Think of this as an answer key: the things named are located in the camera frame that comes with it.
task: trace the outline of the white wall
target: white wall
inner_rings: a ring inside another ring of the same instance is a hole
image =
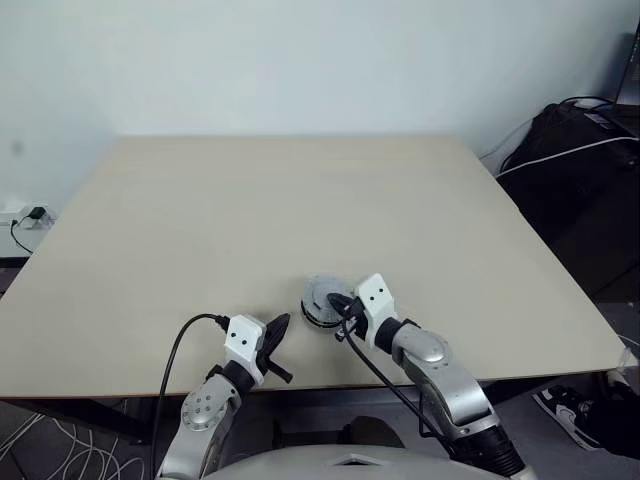
[[[62,210],[116,134],[447,132],[482,154],[545,104],[602,93],[639,16],[637,0],[5,1],[0,210]],[[0,257],[20,254],[0,228]]]

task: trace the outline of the floor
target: floor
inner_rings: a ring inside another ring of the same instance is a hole
[[[636,342],[640,339],[638,307],[638,305],[627,304],[599,306],[618,333]],[[636,356],[640,355],[637,347],[630,346],[630,350]],[[571,384],[586,394],[592,393],[592,383],[588,375],[566,377],[560,382]],[[118,399],[111,399],[105,403],[115,405],[115,408],[119,409],[126,407],[125,402]],[[618,457],[606,451],[587,452],[582,450],[553,420],[540,410],[531,400],[529,394],[502,403],[496,407],[496,410],[521,456],[525,462],[534,467],[541,480],[614,478],[617,480],[636,480],[640,478],[639,461]],[[4,442],[30,415],[31,412],[0,402],[0,443]],[[419,437],[415,417],[401,404],[392,402],[389,397],[389,401],[376,401],[375,403],[365,399],[362,402],[356,401],[342,406],[286,409],[265,409],[259,403],[256,405],[249,403],[249,406],[241,410],[236,417],[236,423],[227,442],[224,459],[226,462],[232,463],[252,453],[267,449],[270,443],[273,419],[277,419],[281,423],[283,431],[296,432],[338,430],[359,415],[384,419],[398,433],[405,446],[411,450],[444,456],[434,440],[425,440]],[[173,417],[163,425],[161,450],[166,448],[172,438],[176,422],[177,417]],[[72,426],[63,423],[62,427],[72,432]],[[78,435],[83,442],[89,442],[89,433],[86,429],[78,429]],[[107,451],[111,450],[114,440],[113,437],[102,434],[93,435],[94,445]],[[50,477],[50,474],[69,456],[71,445],[71,439],[65,436],[51,419],[44,418],[15,443],[11,449],[13,458],[7,455],[6,458],[0,460],[0,479],[61,479],[65,473],[62,470],[55,477]],[[70,458],[85,448],[76,445]],[[123,465],[135,457],[146,459],[148,448],[132,446],[125,441],[118,442],[114,455],[120,465]],[[85,459],[86,455],[78,457],[75,463],[68,467],[64,478],[78,479]],[[101,469],[100,457],[93,455],[83,478],[97,479]],[[141,462],[136,461],[122,471],[121,478],[123,480],[139,479],[142,478],[141,473]]]

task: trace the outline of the black cable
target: black cable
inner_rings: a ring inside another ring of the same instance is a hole
[[[164,400],[165,393],[167,391],[167,383],[169,382],[169,374],[171,373],[173,360],[176,357],[176,352],[178,351],[178,346],[180,346],[180,341],[182,340],[184,333],[194,322],[196,322],[197,320],[200,320],[201,318],[210,318],[218,322],[221,319],[226,317],[223,317],[222,315],[213,315],[211,313],[201,313],[200,315],[196,315],[195,317],[191,318],[189,321],[187,321],[187,323],[185,323],[182,326],[182,328],[180,329],[180,332],[178,333],[178,336],[173,342],[173,347],[171,348],[171,353],[169,354],[169,360],[167,360],[167,366],[164,369],[162,384],[160,385],[160,394],[158,396],[158,401],[156,402],[156,411],[153,418],[153,431],[151,433],[151,469],[149,470],[149,478],[151,480],[154,480],[156,475],[156,445],[158,441],[158,428],[160,427],[160,415],[162,413],[162,402]]]
[[[420,410],[420,413],[422,413],[424,415],[424,395],[422,394],[422,392],[420,390],[418,390],[418,395],[420,395],[418,397],[418,410]],[[422,438],[433,438],[434,434],[431,431],[425,431],[424,429],[424,425],[425,423],[422,421],[422,418],[418,419],[418,433],[420,434],[420,437]]]
[[[16,226],[19,226],[19,225],[22,223],[22,221],[23,221],[25,218],[27,218],[28,216],[29,216],[29,215],[25,215],[24,217],[22,217],[22,219],[21,219],[19,222],[18,222],[18,221],[16,221],[16,220],[12,220],[12,221],[11,221],[11,228],[10,228],[9,230],[10,230],[10,233],[11,233],[11,238],[13,238],[13,241],[14,241],[14,242],[16,242],[16,245],[18,245],[20,248],[22,248],[23,250],[26,250],[27,252],[29,252],[30,254],[32,254],[32,255],[33,255],[33,250],[29,250],[27,247],[25,247],[24,245],[22,245],[22,244],[20,243],[20,241],[16,238],[15,234],[13,233],[13,228],[14,228],[14,227],[16,227]]]
[[[570,97],[568,99],[563,100],[562,102],[560,102],[558,105],[556,105],[554,107],[554,109],[549,113],[549,118],[551,118],[553,115],[555,115],[555,113],[558,111],[558,108],[560,108],[560,106],[562,104],[564,104],[565,102],[569,101],[569,100],[573,100],[573,99],[580,99],[580,98],[595,98],[596,100],[606,100],[604,98],[601,97]],[[567,118],[563,118],[562,120],[552,124],[552,125],[543,125],[540,128],[540,131],[538,132],[538,136],[532,140],[530,140],[530,148],[536,148],[539,144],[540,141],[544,138],[544,136],[546,135],[546,131],[550,130],[552,128],[556,128],[559,125],[562,125],[565,122],[568,122],[569,120],[573,120],[577,117],[579,117],[580,115],[587,115],[591,112],[595,112],[596,110],[598,110],[599,108],[602,107],[608,107],[610,106],[613,102],[611,102],[610,100],[606,100],[607,103],[601,103],[600,105],[596,105],[595,107],[590,107],[587,109],[580,109],[579,112],[575,113],[574,115],[568,116]],[[507,155],[507,157],[502,161],[502,164],[500,165],[500,168],[498,169],[498,173],[502,173],[504,172],[508,165],[509,165],[509,161],[513,158],[513,156],[518,152],[518,150],[520,150],[521,145],[518,145],[518,147],[511,152],[509,155]]]
[[[450,442],[449,440],[441,435],[440,433],[438,433],[438,431],[435,429],[435,427],[433,426],[433,424],[431,423],[431,421],[424,416],[424,414],[418,410],[418,408],[411,403],[411,400],[409,400],[399,389],[398,387],[396,387],[393,383],[391,383],[391,381],[385,377],[384,373],[382,373],[380,370],[378,370],[378,367],[376,367],[371,360],[369,360],[367,358],[367,356],[362,352],[362,350],[360,350],[360,348],[358,347],[358,345],[356,345],[356,343],[353,341],[353,338],[351,338],[351,333],[349,332],[349,329],[347,328],[347,318],[348,316],[344,316],[342,317],[342,330],[344,331],[344,336],[347,339],[347,343],[349,344],[349,346],[351,347],[351,349],[356,353],[356,355],[358,355],[358,357],[360,357],[360,360],[362,360],[364,362],[364,364],[369,367],[369,370],[371,370],[376,377],[378,377],[382,383],[384,383],[384,385],[393,392],[393,394],[398,397],[402,403],[404,403],[407,408],[409,408],[409,410],[411,410],[413,412],[413,414],[418,417],[418,419],[420,419],[420,421],[427,426],[427,428],[431,431],[431,433],[433,433],[433,437],[438,440],[438,442],[440,442],[440,445],[442,445],[442,448],[444,448],[447,453],[451,454],[451,447],[450,447]]]

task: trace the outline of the beige tabletop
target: beige tabletop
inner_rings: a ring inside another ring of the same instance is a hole
[[[292,314],[274,360],[295,378],[264,388],[378,384],[299,311],[307,277],[374,272],[479,379],[620,361],[613,330],[451,138],[125,138],[0,301],[0,396],[153,394],[201,312]],[[169,391],[196,386],[223,343],[196,324]]]

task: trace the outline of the white cable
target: white cable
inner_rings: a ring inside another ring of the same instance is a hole
[[[144,478],[144,460],[140,457],[135,457],[131,460],[127,460],[121,467],[118,468],[118,471],[108,477],[107,480],[111,480],[116,474],[118,474],[118,478],[120,478],[120,472],[135,462],[140,462],[142,464],[142,469],[140,470],[140,480],[142,480]]]
[[[103,452],[105,451],[100,451],[101,449],[99,448],[94,448],[93,450],[90,449],[86,449],[81,451],[80,453],[76,454],[69,463],[67,463],[67,465],[64,467],[64,470],[62,471],[62,480],[65,480],[67,478],[67,471],[69,470],[69,467],[71,465],[73,465],[75,463],[76,460],[78,460],[80,457],[82,457],[83,455],[89,454],[87,456],[87,458],[91,458],[91,453],[92,452],[96,452],[100,455],[100,458],[102,458],[102,468],[104,468],[104,456],[103,456]]]
[[[78,440],[78,431],[76,430],[76,426],[73,425],[73,442],[71,443],[71,448],[69,449],[69,453],[67,453],[67,457],[58,466],[58,468],[56,468],[53,471],[53,473],[51,475],[49,475],[45,480],[52,480],[58,474],[58,472],[64,468],[64,466],[67,464],[67,462],[71,458],[71,455],[73,454],[73,451],[76,449],[77,440]]]
[[[73,436],[62,426],[60,425],[60,422],[58,422],[58,420],[54,419],[53,422],[56,424],[56,426],[58,427],[58,430],[60,430],[62,433],[64,433],[67,437],[69,438],[73,438]],[[73,457],[73,459],[69,462],[69,463],[73,463],[75,462],[79,457],[81,457],[82,455],[86,454],[88,452],[88,449],[91,448],[91,445],[89,445],[86,442],[83,442],[80,439],[76,440],[76,443],[79,445],[83,445],[85,447],[87,447],[87,449],[83,450],[82,452],[78,453],[75,457]],[[120,468],[120,462],[118,462],[118,459],[112,455],[111,453],[107,452],[106,450],[102,449],[102,448],[97,448],[97,447],[93,447],[93,451],[97,452],[98,454],[100,454],[100,456],[104,459],[104,456],[106,455],[107,457],[110,458],[110,461],[116,464],[116,468]]]
[[[128,400],[129,400],[128,398],[124,399],[124,407],[122,409],[122,414],[123,415],[127,414],[127,401]],[[105,480],[105,477],[107,476],[107,472],[109,471],[109,465],[111,464],[111,459],[113,458],[113,452],[116,450],[116,446],[117,445],[118,445],[118,437],[116,437],[115,441],[113,442],[113,446],[111,447],[111,451],[109,452],[110,456],[109,456],[109,459],[107,460],[107,465],[104,467],[104,472],[102,472],[102,475],[100,475],[100,478],[98,480]]]
[[[41,415],[38,415],[37,413],[34,413],[33,415],[31,415],[29,418],[27,418],[22,425],[20,425],[15,432],[13,432],[11,435],[9,435],[7,437],[7,439],[2,442],[2,445],[0,445],[0,451],[4,450],[5,448],[7,448],[7,446],[10,443],[13,443],[16,439],[14,438],[16,435],[18,435],[20,432],[22,432],[22,430],[24,428],[26,428],[27,430],[29,428],[31,428],[31,426],[33,426],[32,424],[30,425],[31,422],[33,422],[37,417],[41,417]]]
[[[84,461],[84,465],[82,466],[82,471],[80,472],[80,476],[78,477],[78,480],[82,480],[82,477],[84,477],[84,472],[87,471],[87,466],[89,465],[89,460],[91,460],[91,453],[93,452],[93,432],[91,430],[89,430],[89,455],[87,455],[87,459]],[[102,460],[102,468],[104,468],[104,457]]]
[[[566,150],[564,152],[556,153],[554,155],[549,155],[548,157],[539,158],[538,160],[531,160],[530,162],[523,163],[522,165],[518,165],[517,167],[510,168],[509,170],[505,170],[502,173],[499,173],[495,176],[495,178],[500,178],[502,175],[506,175],[507,173],[515,172],[524,167],[528,167],[529,165],[533,165],[536,163],[546,162],[547,160],[552,160],[554,158],[562,157],[563,155],[568,155],[570,153],[579,152],[580,150],[585,150],[587,148],[597,147],[598,145],[604,145],[605,143],[611,142],[619,142],[620,140],[631,140],[637,142],[638,139],[636,137],[616,137],[616,138],[608,138],[607,140],[601,140],[599,142],[590,143],[588,145],[583,145],[582,147],[572,148],[571,150]]]
[[[42,418],[43,418],[43,415],[37,416],[31,423],[29,423],[25,428],[23,428],[22,431],[20,431],[20,433],[16,435],[16,437],[13,440],[11,440],[10,443],[7,443],[7,445],[3,447],[4,451],[2,452],[2,455],[0,455],[0,462],[4,460],[4,457],[7,456],[7,453],[9,453],[9,450],[11,450],[13,445],[20,439],[20,437],[22,437],[25,433],[27,433],[29,429],[33,427],[36,423],[38,423],[40,420],[42,420]]]
[[[0,450],[4,450],[4,448],[11,443],[11,441],[13,440],[13,436],[16,435],[20,430],[22,430],[24,427],[27,426],[27,424],[31,421],[33,421],[34,418],[36,418],[38,416],[37,413],[34,413],[33,415],[31,415],[29,418],[27,418],[22,425],[20,425],[18,428],[16,428],[15,432],[13,432],[11,435],[9,435],[6,440],[4,442],[2,442],[2,445],[0,445]]]
[[[623,340],[626,340],[627,342],[631,343],[632,345],[635,345],[636,347],[640,347],[640,343],[636,342],[635,340],[631,340],[629,337],[625,337],[624,335],[618,335],[618,336]]]
[[[595,105],[595,106],[593,106],[593,107],[586,107],[586,108],[587,108],[587,110],[586,110],[584,113],[586,113],[586,112],[587,112],[587,111],[589,111],[589,110],[595,110],[595,109],[598,109],[598,108],[603,107],[603,106],[605,106],[605,105],[611,105],[611,103],[610,103],[610,102],[603,102],[603,103],[600,103],[599,105]],[[516,128],[514,128],[513,130],[511,130],[511,131],[507,134],[507,136],[506,136],[506,137],[504,137],[504,138],[500,141],[500,143],[498,143],[495,147],[493,147],[493,148],[492,148],[491,150],[489,150],[487,153],[483,153],[482,155],[480,155],[478,158],[479,158],[480,160],[483,160],[483,159],[487,158],[489,155],[493,155],[494,153],[496,153],[498,150],[500,150],[500,148],[501,148],[505,143],[507,143],[507,140],[509,140],[513,135],[515,135],[515,133],[516,133],[518,130],[520,130],[520,129],[521,129],[522,127],[524,127],[525,125],[527,125],[527,124],[529,124],[529,123],[533,122],[534,118],[530,118],[530,119],[525,120],[524,122],[522,122],[522,123],[521,123],[520,125],[518,125]]]

